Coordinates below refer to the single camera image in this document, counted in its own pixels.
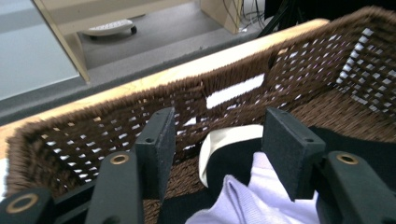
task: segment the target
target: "white cloth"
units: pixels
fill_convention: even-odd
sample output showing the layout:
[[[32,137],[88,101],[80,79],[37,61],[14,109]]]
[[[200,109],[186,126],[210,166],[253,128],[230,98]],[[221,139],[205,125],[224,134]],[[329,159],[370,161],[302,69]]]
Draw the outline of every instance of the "white cloth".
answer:
[[[219,129],[209,133],[202,143],[199,155],[199,178],[201,182],[207,187],[206,166],[213,152],[231,143],[262,137],[262,131],[263,127],[261,125],[252,124]]]
[[[248,187],[226,175],[212,208],[195,213],[186,223],[319,223],[317,196],[293,203],[266,155],[256,152]]]

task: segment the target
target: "wooden table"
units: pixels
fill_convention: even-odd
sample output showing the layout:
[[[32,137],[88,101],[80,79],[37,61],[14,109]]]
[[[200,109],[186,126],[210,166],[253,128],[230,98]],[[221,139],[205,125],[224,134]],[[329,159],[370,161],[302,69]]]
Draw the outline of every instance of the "wooden table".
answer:
[[[149,77],[144,77],[136,81],[118,86],[114,89],[97,93],[81,100],[77,100],[73,103],[62,105],[51,110],[33,115],[29,118],[17,120],[7,125],[1,126],[0,159],[3,159],[6,156],[6,151],[8,147],[6,142],[7,138],[12,136],[17,128],[20,128],[28,122],[36,122],[40,120],[50,119],[52,117],[58,117],[63,114],[83,109],[90,105],[96,105],[103,101],[110,101],[134,92],[154,88],[159,85],[164,85],[166,83],[184,77],[197,76],[204,72],[208,72],[215,68],[224,66],[226,64],[236,62],[258,51],[268,49],[274,44],[281,43],[286,39],[290,39],[310,30],[317,29],[318,27],[323,26],[326,23],[328,23],[327,20],[309,21],[301,25],[291,27],[287,30],[283,30],[281,32],[277,32],[272,35],[253,40],[245,44],[205,56],[189,63],[184,63],[182,65],[166,69]]]

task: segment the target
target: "light purple fabric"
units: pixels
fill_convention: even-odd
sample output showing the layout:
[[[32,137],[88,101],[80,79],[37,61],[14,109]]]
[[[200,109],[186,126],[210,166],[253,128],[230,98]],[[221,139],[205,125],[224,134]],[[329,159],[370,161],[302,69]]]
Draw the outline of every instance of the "light purple fabric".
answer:
[[[319,223],[316,198],[291,202],[266,155],[256,152],[248,187],[226,175],[212,208],[195,213],[186,223]]]

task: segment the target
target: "woven wicker texture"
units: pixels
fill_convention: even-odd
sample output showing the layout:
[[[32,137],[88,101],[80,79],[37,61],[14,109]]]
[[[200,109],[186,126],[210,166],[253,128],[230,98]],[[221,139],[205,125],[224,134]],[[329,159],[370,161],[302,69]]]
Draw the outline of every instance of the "woven wicker texture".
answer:
[[[262,123],[267,106],[363,139],[396,142],[396,19],[368,7],[215,71],[31,123],[9,142],[7,195],[46,187],[58,197],[95,179],[108,154],[131,148],[152,113],[176,109],[177,153],[167,197],[195,192],[210,131]],[[260,87],[207,108],[212,93],[263,75]],[[147,223],[159,205],[145,202]]]

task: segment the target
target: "caster wheel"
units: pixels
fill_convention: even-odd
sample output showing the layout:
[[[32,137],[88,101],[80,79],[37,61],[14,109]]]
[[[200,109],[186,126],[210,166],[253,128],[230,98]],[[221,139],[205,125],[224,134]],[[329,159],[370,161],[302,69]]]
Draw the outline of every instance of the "caster wheel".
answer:
[[[137,28],[136,28],[136,26],[134,26],[131,28],[131,34],[135,35],[136,33],[137,33]]]

